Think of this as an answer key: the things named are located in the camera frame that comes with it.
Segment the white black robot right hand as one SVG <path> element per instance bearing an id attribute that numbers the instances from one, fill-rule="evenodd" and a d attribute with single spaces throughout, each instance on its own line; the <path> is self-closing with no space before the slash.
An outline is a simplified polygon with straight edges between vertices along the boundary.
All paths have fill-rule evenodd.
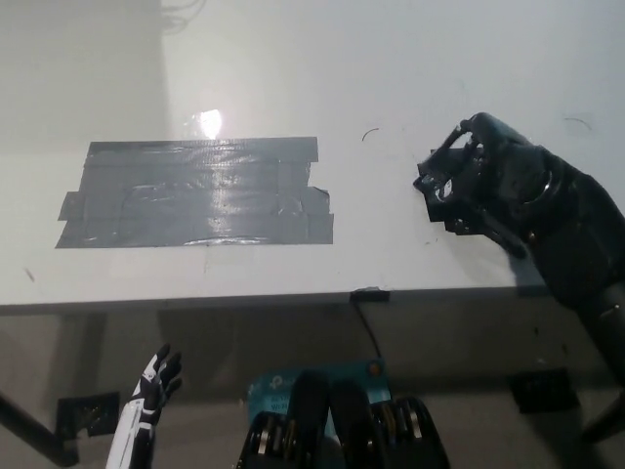
<path id="1" fill-rule="evenodd" d="M 526 257 L 519 212 L 550 182 L 546 150 L 488 112 L 463 119 L 430 154 L 450 193 L 442 219 L 455 235 L 483 235 L 515 258 Z"/>

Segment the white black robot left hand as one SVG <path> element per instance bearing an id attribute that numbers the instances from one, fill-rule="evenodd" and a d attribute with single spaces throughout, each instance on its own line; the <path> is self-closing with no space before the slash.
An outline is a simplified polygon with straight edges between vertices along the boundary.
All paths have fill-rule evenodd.
<path id="1" fill-rule="evenodd" d="M 180 352 L 171 354 L 164 344 L 149 360 L 123 407 L 113 435 L 106 469 L 150 468 L 155 447 L 156 426 L 163 408 L 181 387 Z"/>

